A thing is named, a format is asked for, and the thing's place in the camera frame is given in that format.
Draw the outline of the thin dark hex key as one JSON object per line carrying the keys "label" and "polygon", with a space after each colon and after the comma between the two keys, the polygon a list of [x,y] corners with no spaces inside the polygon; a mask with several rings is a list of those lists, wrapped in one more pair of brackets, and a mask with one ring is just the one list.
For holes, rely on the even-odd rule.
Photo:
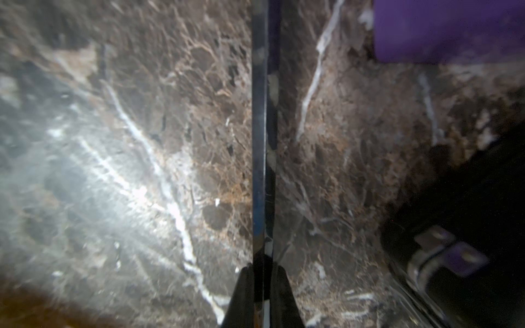
{"label": "thin dark hex key", "polygon": [[280,65],[280,1],[252,2],[254,326],[270,327]]}

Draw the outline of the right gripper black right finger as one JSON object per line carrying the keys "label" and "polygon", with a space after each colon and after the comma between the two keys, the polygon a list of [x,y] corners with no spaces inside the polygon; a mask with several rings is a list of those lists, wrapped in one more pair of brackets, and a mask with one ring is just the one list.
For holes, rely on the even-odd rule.
{"label": "right gripper black right finger", "polygon": [[270,284],[270,327],[305,328],[284,267],[273,264]]}

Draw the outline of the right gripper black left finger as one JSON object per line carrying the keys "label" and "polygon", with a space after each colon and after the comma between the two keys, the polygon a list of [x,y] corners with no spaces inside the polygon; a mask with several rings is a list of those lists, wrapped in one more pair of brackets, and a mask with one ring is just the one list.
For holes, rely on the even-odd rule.
{"label": "right gripper black left finger", "polygon": [[221,328],[254,327],[254,270],[252,264],[240,270]]}

